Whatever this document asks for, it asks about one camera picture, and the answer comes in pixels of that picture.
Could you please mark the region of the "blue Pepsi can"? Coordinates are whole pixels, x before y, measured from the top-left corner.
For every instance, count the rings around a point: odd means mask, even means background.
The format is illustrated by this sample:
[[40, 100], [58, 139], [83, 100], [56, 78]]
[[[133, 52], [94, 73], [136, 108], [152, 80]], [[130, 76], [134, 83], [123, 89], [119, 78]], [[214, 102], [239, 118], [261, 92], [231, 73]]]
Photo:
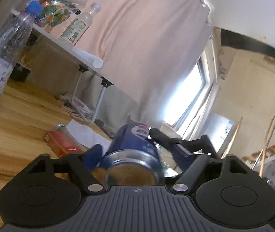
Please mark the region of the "blue Pepsi can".
[[118, 130], [100, 163], [108, 187], [164, 183], [160, 153], [149, 132], [150, 127], [142, 123], [128, 123]]

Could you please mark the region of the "white paper sheet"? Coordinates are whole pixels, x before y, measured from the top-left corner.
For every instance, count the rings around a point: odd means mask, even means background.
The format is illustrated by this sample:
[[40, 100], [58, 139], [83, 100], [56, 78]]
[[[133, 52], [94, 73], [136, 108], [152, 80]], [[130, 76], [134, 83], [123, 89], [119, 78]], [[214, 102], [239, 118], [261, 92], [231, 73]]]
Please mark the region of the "white paper sheet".
[[66, 125], [66, 129], [80, 144], [87, 148], [91, 148], [97, 143], [102, 145], [104, 149], [108, 149], [111, 145], [111, 141], [94, 132], [91, 127], [82, 125], [75, 120], [71, 120]]

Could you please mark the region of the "red cigarette box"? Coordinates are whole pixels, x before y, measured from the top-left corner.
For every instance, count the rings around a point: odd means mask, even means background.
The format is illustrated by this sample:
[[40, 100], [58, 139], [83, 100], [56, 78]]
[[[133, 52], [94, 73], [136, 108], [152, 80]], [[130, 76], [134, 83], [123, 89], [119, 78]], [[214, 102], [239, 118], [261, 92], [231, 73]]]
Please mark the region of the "red cigarette box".
[[83, 147], [77, 145], [68, 135], [60, 131], [47, 131], [44, 141], [59, 158], [85, 152]]

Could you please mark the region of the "silver lighter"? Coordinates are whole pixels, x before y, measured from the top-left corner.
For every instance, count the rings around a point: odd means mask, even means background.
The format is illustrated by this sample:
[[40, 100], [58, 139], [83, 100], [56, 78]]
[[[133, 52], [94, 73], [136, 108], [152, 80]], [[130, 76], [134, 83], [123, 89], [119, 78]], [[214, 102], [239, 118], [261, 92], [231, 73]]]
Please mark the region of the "silver lighter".
[[71, 135], [71, 133], [67, 130], [67, 128], [65, 127], [65, 125], [63, 124], [56, 124], [56, 131], [59, 131], [59, 132], [62, 132], [64, 133], [68, 138], [70, 138], [73, 143], [79, 147], [80, 150], [82, 150], [82, 152], [86, 152], [88, 149], [81, 145], [76, 139], [74, 136]]

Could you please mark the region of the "white paper roll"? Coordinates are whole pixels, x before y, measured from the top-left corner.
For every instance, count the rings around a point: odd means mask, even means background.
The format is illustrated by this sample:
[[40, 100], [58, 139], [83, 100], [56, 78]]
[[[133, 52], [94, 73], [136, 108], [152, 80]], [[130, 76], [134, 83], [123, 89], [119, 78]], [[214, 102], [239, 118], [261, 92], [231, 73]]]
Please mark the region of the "white paper roll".
[[82, 57], [88, 64], [92, 64], [96, 69], [100, 69], [103, 66], [103, 60], [96, 55], [88, 53], [82, 49], [73, 49], [73, 51]]

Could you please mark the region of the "white folding table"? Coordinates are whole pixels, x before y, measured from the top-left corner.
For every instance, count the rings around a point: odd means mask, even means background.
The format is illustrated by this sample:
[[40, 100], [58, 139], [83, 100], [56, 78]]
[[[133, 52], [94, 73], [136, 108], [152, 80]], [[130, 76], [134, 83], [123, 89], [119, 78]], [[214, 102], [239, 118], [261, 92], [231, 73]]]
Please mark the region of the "white folding table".
[[[52, 36], [51, 34], [47, 33], [46, 31], [44, 31], [42, 28], [40, 28], [37, 24], [34, 24], [33, 26], [33, 31], [34, 34], [40, 36], [44, 36], [47, 39], [49, 39], [50, 41], [52, 41], [56, 46], [58, 46], [62, 51], [64, 51], [66, 54], [69, 54], [76, 62], [78, 62], [79, 65], [79, 75], [78, 78], [76, 79], [76, 83], [75, 83], [75, 88], [73, 90], [72, 93], [72, 97], [70, 99], [70, 104], [72, 106], [72, 108], [79, 114], [79, 116], [83, 119], [83, 121], [87, 124], [87, 125], [92, 125], [95, 123], [97, 114], [99, 112], [99, 108], [104, 96], [104, 93], [106, 91], [106, 89], [112, 85], [114, 85], [114, 83], [107, 78], [107, 76], [105, 76], [100, 69], [96, 69], [92, 64], [88, 64], [84, 59], [82, 59], [82, 57], [80, 57], [79, 55], [77, 55], [73, 49], [69, 48], [68, 46], [65, 46], [63, 43], [61, 43], [61, 41], [59, 39], [56, 39], [54, 36]], [[95, 105], [95, 110], [93, 112], [93, 115], [91, 116], [90, 120], [87, 120], [85, 115], [82, 113], [82, 111], [77, 107], [77, 104], [74, 103], [74, 98], [78, 89], [78, 85], [80, 83], [81, 77], [85, 72], [91, 72], [93, 75], [99, 77], [101, 79], [101, 91], [99, 94], [99, 98], [96, 102]]]

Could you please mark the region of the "pink curtain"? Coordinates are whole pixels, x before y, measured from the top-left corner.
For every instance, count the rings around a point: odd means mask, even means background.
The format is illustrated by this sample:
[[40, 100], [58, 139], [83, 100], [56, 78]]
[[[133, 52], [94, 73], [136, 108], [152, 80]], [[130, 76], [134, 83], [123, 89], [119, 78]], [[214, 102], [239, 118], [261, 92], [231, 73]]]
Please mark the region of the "pink curtain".
[[103, 8], [76, 47], [103, 60], [111, 81], [98, 119], [160, 127], [166, 106], [213, 30], [201, 0], [89, 0]]

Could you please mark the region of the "black tray under table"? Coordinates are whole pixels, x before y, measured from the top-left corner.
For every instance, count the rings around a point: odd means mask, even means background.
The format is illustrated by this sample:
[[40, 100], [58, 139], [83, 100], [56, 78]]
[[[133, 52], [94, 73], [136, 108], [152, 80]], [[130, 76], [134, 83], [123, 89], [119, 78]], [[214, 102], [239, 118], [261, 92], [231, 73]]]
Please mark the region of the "black tray under table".
[[30, 72], [29, 68], [17, 63], [10, 74], [10, 78], [17, 82], [25, 82]]

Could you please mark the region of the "white drink bottle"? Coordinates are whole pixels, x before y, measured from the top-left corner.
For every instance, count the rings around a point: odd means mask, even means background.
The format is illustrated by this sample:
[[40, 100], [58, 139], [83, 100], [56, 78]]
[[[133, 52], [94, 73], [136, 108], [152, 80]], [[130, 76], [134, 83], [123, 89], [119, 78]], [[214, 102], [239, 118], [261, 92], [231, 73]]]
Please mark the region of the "white drink bottle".
[[69, 48], [73, 48], [93, 23], [93, 18], [102, 10], [99, 2], [93, 2], [89, 9], [79, 14], [65, 29], [59, 40]]

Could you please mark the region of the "clear water bottle blue cap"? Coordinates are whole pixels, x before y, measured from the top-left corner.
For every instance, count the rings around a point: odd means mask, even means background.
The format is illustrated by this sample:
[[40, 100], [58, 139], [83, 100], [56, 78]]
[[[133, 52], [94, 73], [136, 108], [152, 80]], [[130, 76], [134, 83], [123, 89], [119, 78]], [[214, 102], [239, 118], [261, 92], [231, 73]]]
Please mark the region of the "clear water bottle blue cap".
[[35, 19], [44, 7], [31, 1], [26, 9], [0, 31], [0, 96], [31, 34]]

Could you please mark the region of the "bag of oranges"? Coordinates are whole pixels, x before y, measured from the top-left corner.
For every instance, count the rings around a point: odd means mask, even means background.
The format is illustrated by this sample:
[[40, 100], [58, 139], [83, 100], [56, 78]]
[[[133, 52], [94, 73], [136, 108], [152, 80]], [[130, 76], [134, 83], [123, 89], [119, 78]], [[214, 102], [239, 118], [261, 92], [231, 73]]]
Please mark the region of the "bag of oranges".
[[35, 0], [42, 6], [43, 10], [36, 19], [36, 24], [45, 30], [51, 32], [57, 25], [68, 20], [73, 15], [81, 13], [88, 0]]

